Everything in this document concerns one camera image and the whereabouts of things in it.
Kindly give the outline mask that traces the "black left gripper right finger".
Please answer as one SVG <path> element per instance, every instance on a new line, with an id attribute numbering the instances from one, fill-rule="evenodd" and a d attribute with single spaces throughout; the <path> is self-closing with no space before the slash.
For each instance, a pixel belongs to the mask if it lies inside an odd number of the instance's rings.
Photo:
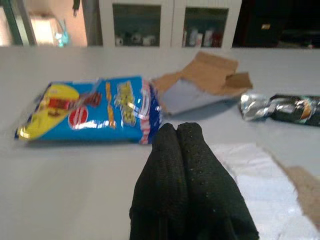
<path id="1" fill-rule="evenodd" d="M 257 240 L 259 232 L 234 179 L 205 142 L 201 126 L 176 130 L 188 191 L 187 240 Z"/>

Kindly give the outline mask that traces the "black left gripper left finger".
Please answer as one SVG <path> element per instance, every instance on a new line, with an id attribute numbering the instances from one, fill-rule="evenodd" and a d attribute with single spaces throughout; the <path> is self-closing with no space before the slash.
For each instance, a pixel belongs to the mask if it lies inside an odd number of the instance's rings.
<path id="1" fill-rule="evenodd" d="M 129 210 L 131 240 L 181 240 L 188 209 L 184 163 L 176 130 L 164 124 L 138 177 Z"/>

